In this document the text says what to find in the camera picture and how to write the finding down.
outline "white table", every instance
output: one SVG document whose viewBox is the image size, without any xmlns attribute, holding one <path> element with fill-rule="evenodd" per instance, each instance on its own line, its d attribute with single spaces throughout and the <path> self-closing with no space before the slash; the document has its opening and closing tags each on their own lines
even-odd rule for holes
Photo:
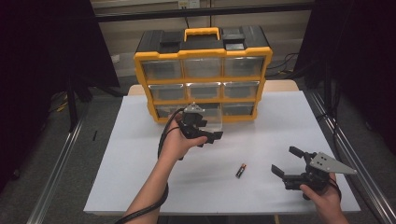
<svg viewBox="0 0 396 224">
<path fill-rule="evenodd" d="M 299 190 L 285 190 L 271 173 L 304 172 L 305 162 L 289 146 L 332 152 L 301 91 L 266 92 L 254 121 L 223 124 L 222 139 L 192 148 L 175 166 L 163 215 L 266 215 L 315 211 Z M 96 215 L 121 215 L 140 190 L 157 158 L 163 125 L 153 121 L 146 96 L 126 96 L 84 208 Z M 240 179 L 235 174 L 247 165 Z M 360 211 L 343 175 L 342 209 Z"/>
</svg>

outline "floor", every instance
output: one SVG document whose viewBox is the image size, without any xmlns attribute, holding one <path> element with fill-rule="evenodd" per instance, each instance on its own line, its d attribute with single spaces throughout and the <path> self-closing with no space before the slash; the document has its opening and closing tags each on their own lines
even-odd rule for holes
<svg viewBox="0 0 396 224">
<path fill-rule="evenodd" d="M 135 77 L 122 77 L 120 78 L 121 88 L 117 91 L 127 92 L 134 83 L 136 83 Z M 304 90 L 304 82 L 298 79 L 297 83 L 300 89 Z M 314 113 L 320 115 L 314 107 L 309 91 L 305 93 Z M 83 120 L 78 139 L 73 145 L 68 160 L 65 161 L 58 188 L 50 198 L 50 206 L 42 211 L 45 214 L 43 220 L 37 223 L 114 223 L 119 218 L 98 217 L 82 212 L 121 103 L 121 98 L 109 96 L 97 89 L 92 89 L 92 94 L 94 97 L 89 105 L 78 101 L 78 113 L 81 114 L 84 108 L 88 108 L 87 117 Z M 52 107 L 56 108 L 60 101 L 62 97 L 55 100 Z M 364 117 L 344 95 L 338 106 L 338 123 L 350 144 L 359 154 L 362 163 L 388 198 L 390 205 L 395 207 L 396 182 L 392 181 L 396 179 L 395 155 L 389 152 L 379 134 L 367 129 Z M 319 122 L 319 125 L 329 145 L 333 147 L 332 133 L 324 119 Z M 46 128 L 21 167 L 21 177 L 18 180 L 9 181 L 0 194 L 0 223 L 28 222 L 53 167 L 62 153 L 68 136 L 68 128 L 67 109 L 52 112 L 49 115 Z M 350 223 L 379 223 L 375 217 L 380 217 L 380 215 L 378 213 L 373 215 L 371 212 L 370 207 L 375 208 L 360 181 L 356 177 L 353 177 L 351 181 L 356 186 L 355 189 L 351 185 L 361 206 L 361 212 L 346 214 Z M 276 222 L 320 223 L 316 214 L 281 215 L 278 220 L 272 216 L 160 218 L 160 223 Z"/>
</svg>

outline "person's right hand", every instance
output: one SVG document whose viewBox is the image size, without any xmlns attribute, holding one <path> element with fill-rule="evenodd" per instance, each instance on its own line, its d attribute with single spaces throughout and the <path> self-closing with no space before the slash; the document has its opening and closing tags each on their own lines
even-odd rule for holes
<svg viewBox="0 0 396 224">
<path fill-rule="evenodd" d="M 178 128 L 177 120 L 179 119 L 181 119 L 181 115 L 177 114 L 167 130 L 168 134 L 163 142 L 160 159 L 166 158 L 176 162 L 178 159 L 184 157 L 191 147 L 204 144 L 207 140 L 205 136 L 187 139 Z"/>
<path fill-rule="evenodd" d="M 335 174 L 330 173 L 330 178 L 335 182 Z M 329 186 L 326 192 L 321 195 L 316 194 L 307 185 L 301 185 L 300 190 L 314 202 L 318 215 L 326 224 L 345 224 L 348 223 L 340 205 L 340 196 L 337 190 Z"/>
</svg>

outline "black panel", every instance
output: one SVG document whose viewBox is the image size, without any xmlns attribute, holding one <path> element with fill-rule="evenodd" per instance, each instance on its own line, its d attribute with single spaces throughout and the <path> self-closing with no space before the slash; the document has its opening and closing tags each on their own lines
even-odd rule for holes
<svg viewBox="0 0 396 224">
<path fill-rule="evenodd" d="M 32 148 L 50 97 L 74 85 L 118 86 L 89 0 L 2 1 L 0 7 L 0 190 Z"/>
<path fill-rule="evenodd" d="M 327 73 L 396 154 L 394 1 L 339 1 L 315 8 L 295 66 L 314 88 Z"/>
</svg>

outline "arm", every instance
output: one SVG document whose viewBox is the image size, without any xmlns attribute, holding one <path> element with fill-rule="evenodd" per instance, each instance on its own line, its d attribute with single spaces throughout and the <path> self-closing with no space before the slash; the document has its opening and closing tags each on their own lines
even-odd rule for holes
<svg viewBox="0 0 396 224">
<path fill-rule="evenodd" d="M 335 182 L 335 174 L 330 173 L 330 178 Z M 307 185 L 301 185 L 300 189 L 310 198 L 317 208 L 318 215 L 326 224 L 347 224 L 348 221 L 344 216 L 338 192 L 333 187 L 328 187 L 327 191 L 322 195 L 317 195 Z"/>
<path fill-rule="evenodd" d="M 168 130 L 175 127 L 177 127 L 177 123 L 173 120 Z M 171 131 L 163 143 L 160 158 L 148 176 L 146 183 L 125 212 L 125 216 L 158 202 L 163 196 L 167 180 L 177 160 L 182 158 L 191 147 L 199 146 L 206 142 L 206 139 L 206 137 L 187 139 L 180 129 Z M 160 208 L 137 217 L 128 223 L 156 223 L 159 214 Z"/>
</svg>

